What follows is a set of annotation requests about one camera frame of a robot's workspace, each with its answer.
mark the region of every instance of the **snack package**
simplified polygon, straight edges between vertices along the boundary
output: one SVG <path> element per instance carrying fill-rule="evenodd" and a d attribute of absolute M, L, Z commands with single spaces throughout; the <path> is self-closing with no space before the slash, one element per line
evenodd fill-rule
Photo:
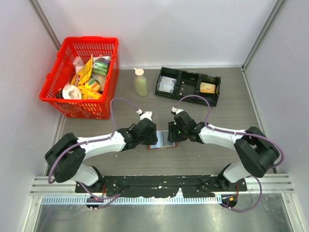
<path fill-rule="evenodd" d="M 109 65 L 111 63 L 111 57 L 95 57 L 93 58 L 93 72 L 101 75 L 106 75 Z"/>
<path fill-rule="evenodd" d="M 199 91 L 201 93 L 214 93 L 215 90 L 216 90 L 216 85 L 202 82 L 201 85 L 200 85 Z"/>
<path fill-rule="evenodd" d="M 96 92 L 99 92 L 101 90 L 101 86 L 99 84 L 99 82 L 93 78 L 90 78 L 86 83 L 85 83 L 85 87 L 87 88 L 91 88 Z"/>
<path fill-rule="evenodd" d="M 84 85 L 78 86 L 79 90 L 82 93 L 82 99 L 93 99 L 98 100 L 100 97 L 102 97 L 102 94 L 99 94 L 98 92 L 94 91 L 91 88 L 87 88 Z"/>
<path fill-rule="evenodd" d="M 101 61 L 103 61 L 104 63 L 107 63 L 108 65 L 110 65 L 112 57 L 110 56 L 98 56 L 98 57 L 93 57 L 93 62 L 95 62 L 96 60 L 100 59 Z"/>
<path fill-rule="evenodd" d="M 93 56 L 91 55 L 90 60 L 85 66 L 73 77 L 71 85 L 80 86 L 89 80 L 92 72 Z"/>
<path fill-rule="evenodd" d="M 167 76 L 162 76 L 158 90 L 167 93 L 173 93 L 175 84 L 176 79 Z"/>
<path fill-rule="evenodd" d="M 105 86 L 105 82 L 106 82 L 106 76 L 105 75 L 101 75 L 99 73 L 92 73 L 93 75 L 92 78 L 94 78 L 95 80 L 97 80 L 101 86 L 101 91 L 103 91 L 104 86 Z"/>

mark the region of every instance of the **red basket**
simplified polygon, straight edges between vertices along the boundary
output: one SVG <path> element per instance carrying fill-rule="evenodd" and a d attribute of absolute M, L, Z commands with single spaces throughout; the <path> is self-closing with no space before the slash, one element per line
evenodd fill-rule
<path fill-rule="evenodd" d="M 57 53 L 52 71 L 47 74 L 40 99 L 49 102 L 67 117 L 109 119 L 110 101 L 114 97 L 118 80 L 118 40 L 95 36 L 68 37 Z M 68 100 L 55 98 L 60 88 L 75 75 L 73 61 L 80 56 L 86 64 L 91 55 L 111 56 L 111 64 L 106 76 L 103 96 L 99 100 Z"/>

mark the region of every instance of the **metal base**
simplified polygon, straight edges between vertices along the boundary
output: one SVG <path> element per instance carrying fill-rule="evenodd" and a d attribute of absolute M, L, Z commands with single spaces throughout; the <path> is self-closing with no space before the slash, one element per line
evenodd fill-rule
<path fill-rule="evenodd" d="M 211 175 L 129 175 L 129 176 L 105 176 L 104 185 L 107 196 L 118 193 L 122 197 L 155 197 L 165 198 L 176 196 L 179 189 L 183 197 L 213 197 L 214 192 L 234 191 L 232 186 L 224 190 L 219 184 L 219 177 Z M 247 191 L 244 179 L 236 185 L 238 191 Z M 85 193 L 85 190 L 76 185 L 75 192 Z"/>

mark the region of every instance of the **cable connector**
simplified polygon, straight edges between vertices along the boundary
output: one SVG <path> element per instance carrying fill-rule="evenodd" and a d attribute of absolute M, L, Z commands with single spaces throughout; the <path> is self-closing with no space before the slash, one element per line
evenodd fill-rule
<path fill-rule="evenodd" d="M 137 113 L 138 115 L 141 115 L 141 114 L 143 113 L 143 111 L 142 111 L 141 109 L 139 109 L 138 111 L 136 111 L 136 113 Z"/>

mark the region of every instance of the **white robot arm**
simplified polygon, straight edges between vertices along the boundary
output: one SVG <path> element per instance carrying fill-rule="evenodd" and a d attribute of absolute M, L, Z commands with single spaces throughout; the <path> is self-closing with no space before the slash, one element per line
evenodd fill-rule
<path fill-rule="evenodd" d="M 53 172 L 56 182 L 74 180 L 84 183 L 90 191 L 96 191 L 101 187 L 103 178 L 96 167 L 82 164 L 84 160 L 107 152 L 134 149 L 140 143 L 156 144 L 156 124 L 152 122 L 152 112 L 138 113 L 140 121 L 137 125 L 118 129 L 114 134 L 91 138 L 76 138 L 73 133 L 64 135 L 45 155 L 49 167 L 56 166 Z M 72 145 L 77 146 L 56 163 L 57 157 Z"/>
<path fill-rule="evenodd" d="M 215 144 L 235 150 L 240 161 L 226 166 L 219 174 L 221 185 L 230 188 L 234 183 L 248 176 L 263 177 L 270 169 L 279 152 L 275 146 L 263 139 L 253 136 L 238 135 L 240 133 L 265 135 L 256 127 L 248 130 L 230 130 L 219 128 L 204 122 L 196 123 L 182 109 L 172 109 L 174 122 L 169 123 L 170 142 L 181 142 L 190 139 L 201 144 Z"/>

